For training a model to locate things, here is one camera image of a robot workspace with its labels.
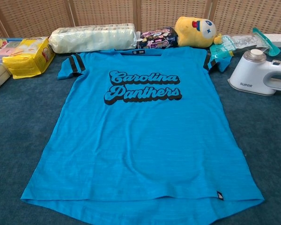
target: black sleeve stripe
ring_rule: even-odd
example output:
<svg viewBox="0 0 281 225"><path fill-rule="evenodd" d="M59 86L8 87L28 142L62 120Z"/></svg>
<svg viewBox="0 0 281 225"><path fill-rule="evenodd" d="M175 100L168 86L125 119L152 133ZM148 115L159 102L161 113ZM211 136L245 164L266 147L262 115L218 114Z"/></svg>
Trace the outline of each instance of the black sleeve stripe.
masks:
<svg viewBox="0 0 281 225"><path fill-rule="evenodd" d="M75 64L75 61L74 61L73 56L70 56L70 57L69 57L69 60L70 60L70 64L71 64L73 73L77 73L77 72L78 72L78 69L77 69L77 67L76 67L76 64Z"/></svg>
<svg viewBox="0 0 281 225"><path fill-rule="evenodd" d="M210 57L211 57L211 54L208 52L206 55L205 61L204 61L204 66L203 66L206 70L209 70L208 63L210 61Z"/></svg>
<svg viewBox="0 0 281 225"><path fill-rule="evenodd" d="M81 56L78 55L78 54L75 54L76 58L77 58L77 61L78 61L78 64L79 64L79 67L81 69L81 72L85 70L85 67L84 67L84 64L83 64L83 61L81 59Z"/></svg>

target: plush toy hat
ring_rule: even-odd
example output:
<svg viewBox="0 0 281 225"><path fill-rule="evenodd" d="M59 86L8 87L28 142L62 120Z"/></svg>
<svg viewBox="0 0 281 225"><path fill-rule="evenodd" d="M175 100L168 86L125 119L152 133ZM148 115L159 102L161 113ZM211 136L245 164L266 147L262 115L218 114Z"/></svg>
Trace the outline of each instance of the plush toy hat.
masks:
<svg viewBox="0 0 281 225"><path fill-rule="evenodd" d="M207 19L182 16L176 22L175 31L179 46L207 48L213 42L222 42L221 35L216 36L215 24Z"/></svg>

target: clothing tag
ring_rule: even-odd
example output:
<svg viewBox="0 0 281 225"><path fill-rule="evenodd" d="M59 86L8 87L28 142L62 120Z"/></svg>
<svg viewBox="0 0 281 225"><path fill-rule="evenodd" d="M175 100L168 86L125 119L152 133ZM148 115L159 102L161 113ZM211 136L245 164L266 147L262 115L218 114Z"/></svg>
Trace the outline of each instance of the clothing tag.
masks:
<svg viewBox="0 0 281 225"><path fill-rule="evenodd" d="M145 50L135 50L132 51L133 55L138 55L138 54L145 54Z"/></svg>
<svg viewBox="0 0 281 225"><path fill-rule="evenodd" d="M224 197L221 192L217 191L217 196L219 197L219 199L224 200Z"/></svg>

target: blue t-shirt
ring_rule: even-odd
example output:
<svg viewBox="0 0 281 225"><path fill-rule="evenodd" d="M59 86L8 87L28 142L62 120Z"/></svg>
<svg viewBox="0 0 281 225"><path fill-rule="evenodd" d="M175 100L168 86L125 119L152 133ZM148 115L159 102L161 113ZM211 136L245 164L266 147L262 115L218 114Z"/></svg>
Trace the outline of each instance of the blue t-shirt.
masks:
<svg viewBox="0 0 281 225"><path fill-rule="evenodd" d="M257 205L256 187L190 47L70 56L77 76L22 200L99 225L188 225Z"/></svg>

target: white steamer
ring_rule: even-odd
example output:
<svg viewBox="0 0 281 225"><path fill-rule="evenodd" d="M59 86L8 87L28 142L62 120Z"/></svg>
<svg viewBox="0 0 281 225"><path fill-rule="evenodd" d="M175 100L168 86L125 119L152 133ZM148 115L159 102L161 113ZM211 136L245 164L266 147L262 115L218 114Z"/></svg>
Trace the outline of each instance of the white steamer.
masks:
<svg viewBox="0 0 281 225"><path fill-rule="evenodd" d="M273 95L281 90L281 61L266 61L266 55L258 49L246 51L230 79L229 84L236 90L265 96Z"/></svg>

